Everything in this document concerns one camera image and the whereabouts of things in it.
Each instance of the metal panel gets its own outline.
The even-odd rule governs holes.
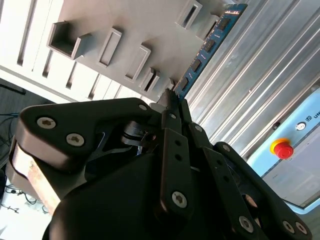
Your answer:
[[[219,16],[224,10],[222,0],[198,2],[203,7],[186,30],[175,23],[187,4],[185,0],[86,0],[82,4],[50,0],[49,5],[35,0],[20,3],[19,9],[15,1],[4,1],[0,78],[48,95],[56,102],[132,95],[147,96],[142,97],[147,102],[152,102],[149,98],[156,101],[166,86],[173,86],[171,80],[177,82],[192,62],[203,44],[197,34],[202,31],[203,35],[203,30],[209,28],[206,24],[212,24],[211,15]],[[237,1],[240,2],[247,2],[247,9],[187,99],[193,120],[205,128],[213,143],[227,141],[247,157],[273,123],[288,115],[319,81],[320,2]],[[76,74],[73,61],[52,54],[46,46],[52,24],[62,20],[76,23],[71,38],[86,33],[94,37],[89,52],[77,59],[93,69],[88,81]],[[99,66],[99,53],[112,28],[123,35],[109,65]],[[131,83],[125,75],[141,45],[151,54],[135,83]],[[22,66],[17,64],[21,49],[25,49]],[[140,86],[149,68],[159,72],[159,79],[147,95]],[[70,83],[76,84],[77,90],[72,84],[68,89]]]
[[[248,3],[187,95],[212,143],[229,142],[246,156],[317,82],[319,7],[317,0]]]
[[[188,68],[203,44],[197,37],[199,28],[211,12],[220,16],[223,4],[223,0],[85,0],[81,4],[65,0],[58,21],[72,23],[73,41],[86,33],[94,37],[77,62],[157,101],[167,80],[178,80]],[[97,59],[111,28],[123,35],[104,67]],[[150,68],[159,72],[159,80],[149,93],[141,91],[141,82]]]

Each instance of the screw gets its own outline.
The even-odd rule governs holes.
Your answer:
[[[141,108],[144,111],[147,110],[147,107],[145,105],[142,105],[142,104],[139,105],[139,108]]]
[[[36,123],[40,128],[43,129],[53,129],[57,125],[56,122],[50,117],[40,117]]]
[[[223,145],[222,146],[224,150],[226,150],[227,152],[230,152],[230,148],[227,145]]]
[[[288,223],[287,221],[283,221],[283,226],[285,227],[285,229],[287,229],[290,233],[294,234],[295,230],[294,228],[291,226],[290,223]]]
[[[278,129],[278,127],[281,125],[281,123],[280,122],[275,122],[273,125],[272,125],[272,130],[277,130]]]
[[[240,216],[239,222],[240,222],[241,227],[243,227],[247,232],[249,232],[251,234],[254,232],[254,226],[248,220],[248,218],[246,218],[245,216]]]
[[[175,203],[175,205],[177,205],[179,208],[186,208],[187,207],[187,199],[185,197],[185,195],[183,195],[181,192],[179,191],[175,191],[174,193],[172,193],[172,201]]]
[[[199,125],[195,125],[195,129],[197,129],[199,132],[202,132],[202,127],[200,127]]]
[[[66,136],[66,142],[74,147],[81,147],[85,144],[85,139],[83,136],[77,133],[70,133]]]
[[[303,232],[305,235],[308,234],[306,228],[305,228],[300,222],[297,222],[297,221],[296,221],[296,222],[295,222],[295,225],[296,225],[296,227],[297,227],[301,232]]]

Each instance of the circuit board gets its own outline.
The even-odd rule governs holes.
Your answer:
[[[224,11],[221,18],[204,41],[199,52],[196,54],[191,65],[173,89],[180,100],[183,100],[186,97],[187,93],[245,11],[246,7],[247,4],[231,4]]]

